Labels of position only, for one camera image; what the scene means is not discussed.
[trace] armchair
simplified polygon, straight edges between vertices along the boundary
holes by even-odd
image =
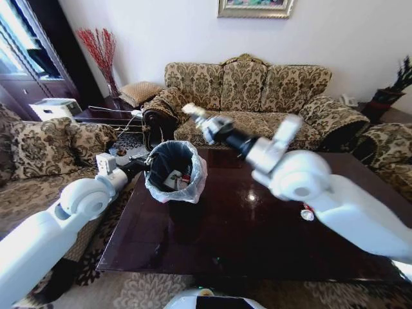
[[[412,202],[412,124],[373,126],[352,154]]]
[[[321,96],[331,77],[320,66],[272,66],[247,54],[221,64],[172,62],[165,68],[167,89],[145,103],[144,118],[151,130],[168,131],[169,137],[174,131],[175,139],[205,147],[201,132],[180,114],[188,102],[212,115],[231,117],[240,129],[268,138],[287,113],[293,113],[301,115],[304,124],[291,149],[340,151],[367,128],[369,120]],[[170,121],[153,116],[160,113]]]

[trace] painting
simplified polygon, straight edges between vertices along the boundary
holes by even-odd
[[[219,0],[218,17],[289,18],[296,0]]]
[[[285,0],[227,0],[228,5],[241,5],[241,6],[274,6],[283,5]]]

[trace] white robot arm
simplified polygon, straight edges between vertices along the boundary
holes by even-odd
[[[383,203],[351,180],[331,174],[318,154],[286,153],[301,126],[300,117],[290,115],[269,140],[233,128],[231,119],[208,118],[193,103],[183,111],[192,116],[208,143],[224,142],[239,151],[254,168],[253,179],[277,198],[305,202],[323,224],[366,252],[412,263],[412,230]],[[313,219],[305,211],[303,218]]]
[[[88,221],[99,217],[146,166],[116,167],[114,156],[97,156],[99,173],[69,184],[52,206],[24,220],[0,241],[0,308],[22,299],[65,255]]]

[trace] coffee table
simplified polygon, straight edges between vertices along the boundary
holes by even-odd
[[[141,175],[99,270],[302,281],[405,282],[391,261],[362,251],[301,203],[281,201],[230,150],[200,149],[208,178],[197,205],[159,203]],[[412,227],[412,207],[350,154],[320,153]]]

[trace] trash bag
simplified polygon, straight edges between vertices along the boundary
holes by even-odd
[[[205,188],[207,177],[206,161],[198,155],[196,148],[181,140],[169,140],[156,146],[150,153],[151,170],[145,173],[145,186],[152,197],[162,203],[170,200],[197,203]],[[184,173],[191,166],[188,186],[172,191],[164,184],[173,171]]]

